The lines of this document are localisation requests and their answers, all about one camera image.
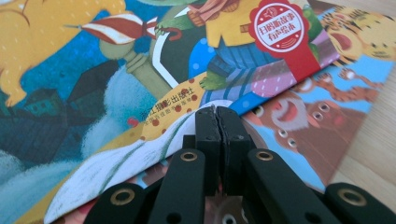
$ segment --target cartoon mouth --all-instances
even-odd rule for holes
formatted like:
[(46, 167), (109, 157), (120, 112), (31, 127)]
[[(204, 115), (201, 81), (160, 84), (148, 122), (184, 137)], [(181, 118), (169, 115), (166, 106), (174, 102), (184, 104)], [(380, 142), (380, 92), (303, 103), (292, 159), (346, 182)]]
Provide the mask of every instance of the cartoon mouth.
[(390, 58), (389, 55), (383, 51), (374, 52), (373, 56), (375, 56), (376, 58), (383, 58), (383, 59)]
[(291, 121), (291, 120), (295, 119), (296, 116), (297, 116), (297, 107), (296, 107), (296, 105), (294, 103), (292, 103), (292, 102), (288, 102), (288, 110), (278, 120), (280, 120), (280, 121)]
[(341, 50), (350, 49), (352, 46), (352, 41), (346, 35), (332, 34), (332, 37), (334, 37), (338, 43), (340, 43)]

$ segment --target red circular sticker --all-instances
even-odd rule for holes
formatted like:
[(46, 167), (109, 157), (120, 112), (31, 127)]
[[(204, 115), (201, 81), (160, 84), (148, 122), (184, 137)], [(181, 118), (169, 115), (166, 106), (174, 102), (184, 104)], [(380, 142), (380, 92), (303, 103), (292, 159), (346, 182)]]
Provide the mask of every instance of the red circular sticker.
[(290, 5), (265, 5), (252, 19), (257, 40), (271, 51), (289, 52), (297, 48), (304, 38), (304, 21)]

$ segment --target cartoon tiger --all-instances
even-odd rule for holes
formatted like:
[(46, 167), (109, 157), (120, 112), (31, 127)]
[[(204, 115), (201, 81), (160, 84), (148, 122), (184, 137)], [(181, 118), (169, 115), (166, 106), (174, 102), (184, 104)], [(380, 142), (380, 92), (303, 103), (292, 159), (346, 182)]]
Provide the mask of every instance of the cartoon tiger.
[(396, 21), (389, 16), (368, 13), (349, 7), (336, 7), (323, 16), (321, 23), (341, 57), (334, 65), (356, 62), (362, 54), (385, 60), (396, 60)]

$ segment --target cartoon eye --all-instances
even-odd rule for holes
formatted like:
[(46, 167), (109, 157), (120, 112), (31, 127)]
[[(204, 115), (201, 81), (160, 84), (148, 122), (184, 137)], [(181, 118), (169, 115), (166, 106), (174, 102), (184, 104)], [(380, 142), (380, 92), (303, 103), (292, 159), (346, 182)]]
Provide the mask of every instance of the cartoon eye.
[(261, 118), (264, 115), (264, 108), (262, 106), (257, 106), (253, 109), (253, 113), (258, 117)]
[(312, 117), (314, 117), (315, 120), (321, 121), (323, 120), (323, 115), (320, 114), (319, 112), (314, 112), (312, 113)]
[(296, 141), (294, 141), (293, 138), (288, 139), (288, 144), (290, 147), (297, 147), (297, 143), (296, 143)]
[(278, 130), (277, 131), (279, 133), (279, 135), (283, 138), (288, 137), (288, 132), (286, 132), (285, 130)]
[(329, 112), (330, 107), (328, 105), (326, 105), (325, 103), (320, 103), (318, 105), (319, 109), (323, 112)]
[(233, 215), (226, 214), (223, 217), (222, 224), (237, 224)]

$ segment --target red label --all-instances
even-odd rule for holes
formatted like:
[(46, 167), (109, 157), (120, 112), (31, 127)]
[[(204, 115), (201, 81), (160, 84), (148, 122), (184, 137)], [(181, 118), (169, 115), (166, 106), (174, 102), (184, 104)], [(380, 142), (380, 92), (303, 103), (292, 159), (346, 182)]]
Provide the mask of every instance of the red label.
[(300, 7), (287, 0), (262, 0), (250, 20), (249, 33), (258, 48), (283, 58), (297, 81), (320, 69), (308, 47), (309, 22)]

